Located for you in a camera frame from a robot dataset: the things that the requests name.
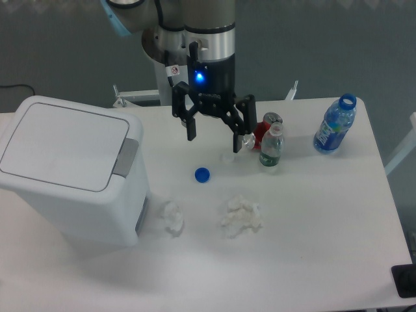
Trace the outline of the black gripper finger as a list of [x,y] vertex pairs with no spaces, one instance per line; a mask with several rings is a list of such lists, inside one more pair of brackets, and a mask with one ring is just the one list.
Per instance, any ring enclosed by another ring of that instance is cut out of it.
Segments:
[[233,133],[233,153],[242,148],[242,138],[249,135],[257,126],[255,96],[226,97],[220,102],[220,118]]
[[[188,96],[192,102],[190,109],[187,109],[185,98]],[[179,118],[187,129],[187,140],[196,138],[196,121],[194,115],[198,112],[198,93],[181,81],[172,88],[172,115]]]

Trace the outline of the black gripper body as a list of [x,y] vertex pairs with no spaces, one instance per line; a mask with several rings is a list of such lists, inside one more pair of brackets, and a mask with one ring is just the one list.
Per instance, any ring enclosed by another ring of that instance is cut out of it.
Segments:
[[188,56],[187,66],[185,91],[192,102],[187,115],[199,112],[215,118],[235,117],[235,56],[222,60]]

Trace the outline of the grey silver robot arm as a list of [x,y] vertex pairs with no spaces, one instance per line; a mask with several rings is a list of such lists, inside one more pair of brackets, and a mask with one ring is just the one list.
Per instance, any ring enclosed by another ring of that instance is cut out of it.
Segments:
[[141,33],[159,101],[196,137],[196,113],[220,118],[238,153],[257,124],[255,97],[235,93],[234,1],[102,1],[121,36]]

